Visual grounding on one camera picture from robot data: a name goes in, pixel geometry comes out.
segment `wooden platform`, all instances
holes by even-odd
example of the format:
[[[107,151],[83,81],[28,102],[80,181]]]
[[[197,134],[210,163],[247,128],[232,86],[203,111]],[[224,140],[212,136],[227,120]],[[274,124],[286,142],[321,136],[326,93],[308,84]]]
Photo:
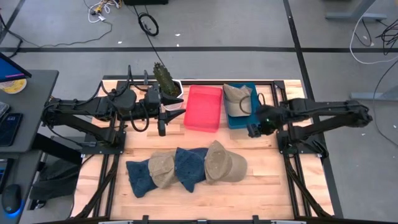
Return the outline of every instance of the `wooden platform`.
[[[107,90],[115,88],[116,83],[116,80],[104,81]],[[285,85],[289,99],[304,97],[300,80],[285,80]],[[132,89],[138,98],[144,96],[144,92]],[[185,86],[183,107],[186,105],[188,92],[189,86]],[[266,103],[273,105],[269,86],[257,86],[257,92],[263,93]],[[93,120],[93,123],[98,126],[107,125],[98,120]],[[151,220],[250,220],[253,215],[259,215],[260,219],[293,218],[284,162],[277,148],[275,134],[252,139],[245,129],[228,129],[224,106],[217,133],[185,129],[183,115],[166,127],[166,137],[158,136],[156,120],[150,121],[149,129],[144,133],[135,132],[127,124],[126,149],[119,161],[111,219],[140,220],[143,215],[149,215]],[[136,124],[141,125],[139,128],[143,127],[142,122]],[[222,143],[227,150],[246,158],[248,172],[243,181],[218,182],[215,185],[202,182],[196,184],[192,194],[181,183],[176,183],[168,189],[155,189],[143,198],[135,198],[127,175],[126,161],[143,161],[155,151],[169,151],[176,147],[207,147],[214,140]],[[321,161],[313,154],[300,157],[309,191],[327,212],[333,213]],[[72,215],[82,210],[97,189],[102,158],[100,155],[95,156],[82,168]],[[301,194],[297,188],[296,192],[301,214],[304,214]],[[102,214],[106,195],[107,191],[102,201]]]

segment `white cable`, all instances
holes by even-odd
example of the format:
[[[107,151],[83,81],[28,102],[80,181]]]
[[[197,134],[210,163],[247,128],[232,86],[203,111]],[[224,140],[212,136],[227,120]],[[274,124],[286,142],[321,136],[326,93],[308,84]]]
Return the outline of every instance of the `white cable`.
[[[375,64],[375,63],[381,63],[381,62],[391,62],[391,61],[397,59],[398,56],[396,56],[396,57],[394,57],[394,58],[392,58],[392,59],[389,59],[389,60],[381,60],[381,61],[377,61],[377,62],[363,62],[363,61],[361,61],[361,60],[359,60],[358,58],[355,57],[354,52],[353,52],[353,40],[354,40],[355,31],[356,31],[356,28],[357,28],[359,22],[361,22],[363,16],[365,15],[365,13],[367,13],[368,10],[366,10],[366,11],[363,13],[363,15],[359,18],[358,22],[356,22],[356,25],[355,25],[355,28],[354,28],[354,32],[353,32],[353,36],[351,37],[351,42],[349,43],[349,51],[351,52],[351,55],[353,55],[353,57],[355,58],[355,60],[356,60],[357,62],[359,62],[359,63],[361,63],[361,64],[364,64],[364,65],[373,65],[373,64]]]
[[[95,20],[95,21],[92,21],[92,20],[90,19],[90,16],[91,16],[91,13],[90,13],[90,12],[91,12],[92,9],[94,8],[94,6],[97,6],[97,5],[101,4],[102,2],[103,2],[103,1],[101,0],[99,3],[97,3],[97,4],[93,5],[93,6],[91,6],[91,7],[88,9],[88,22],[90,22],[90,23],[96,23],[96,22],[101,21],[101,19],[97,19],[97,20]],[[111,9],[109,8],[109,6],[114,6],[114,4],[113,4],[113,3],[110,3],[110,2],[107,2],[107,3],[105,3],[105,4],[102,6],[102,8],[105,9],[105,12],[106,12],[107,14],[109,14],[109,13],[111,12]]]

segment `computer mouse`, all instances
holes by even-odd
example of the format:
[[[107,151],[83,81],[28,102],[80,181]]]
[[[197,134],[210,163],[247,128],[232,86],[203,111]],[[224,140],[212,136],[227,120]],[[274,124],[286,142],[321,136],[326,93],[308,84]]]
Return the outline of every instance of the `computer mouse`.
[[[21,187],[17,184],[8,185],[2,192],[1,205],[4,211],[12,214],[21,207]]]

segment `concrete floor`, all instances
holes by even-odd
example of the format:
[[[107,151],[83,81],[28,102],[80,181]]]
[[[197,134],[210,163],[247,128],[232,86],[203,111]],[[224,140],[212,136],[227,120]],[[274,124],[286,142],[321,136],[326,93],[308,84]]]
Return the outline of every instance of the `concrete floor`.
[[[6,21],[18,2],[0,0]],[[357,1],[290,0],[289,3],[302,47],[348,47],[354,24],[327,21],[324,16],[326,11],[348,11]],[[166,6],[148,6],[148,10],[160,27],[160,34],[152,38],[156,47],[176,47],[177,44],[181,47],[294,47],[282,1],[170,0]],[[387,14],[385,23],[391,23],[397,19],[398,7],[394,0],[376,1],[369,11]],[[105,17],[113,23],[112,33],[96,42],[62,47],[150,47],[131,11],[112,7]],[[382,47],[375,36],[384,26],[368,23],[368,27],[374,47]],[[25,1],[11,26],[12,31],[38,45],[92,39],[108,29],[107,24],[87,21],[87,8],[82,0],[70,0],[66,4],[61,0]],[[366,35],[363,26],[359,26],[357,32],[360,37]],[[16,43],[17,40],[7,35],[0,47],[14,47]],[[362,47],[358,41],[353,45]],[[302,80],[295,52],[160,52],[159,55],[175,78]],[[394,56],[357,55],[368,62]],[[349,53],[304,53],[304,59],[318,101],[342,101],[348,99],[352,91],[373,91],[391,64],[361,65]],[[144,69],[152,71],[157,57],[153,52],[72,50],[21,53],[14,60],[26,69],[59,70],[53,95],[84,99],[92,94],[103,75],[124,75],[129,64],[133,74],[142,74]],[[394,76],[397,73],[398,67],[393,68],[380,90],[398,84]],[[376,103],[376,110],[382,131],[396,139],[398,130],[394,125],[398,126],[398,118],[391,111],[397,111],[398,105]],[[63,127],[57,130],[66,136],[81,135]],[[40,132],[49,134],[45,129]],[[379,135],[374,123],[363,129],[337,129],[325,136],[344,217],[397,221],[398,149]],[[50,202],[51,206],[25,213],[21,223],[63,219],[71,202],[71,197],[58,198]]]

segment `blue denim cap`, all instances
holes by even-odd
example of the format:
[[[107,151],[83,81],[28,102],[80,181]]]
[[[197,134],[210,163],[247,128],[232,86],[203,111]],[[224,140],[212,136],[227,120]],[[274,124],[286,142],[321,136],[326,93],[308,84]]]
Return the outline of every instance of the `blue denim cap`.
[[[175,175],[185,189],[193,192],[195,184],[206,180],[205,156],[207,148],[185,150],[177,148],[175,153]]]
[[[149,175],[148,159],[142,162],[127,161],[127,171],[132,192],[137,198],[143,197],[148,191],[157,188]]]

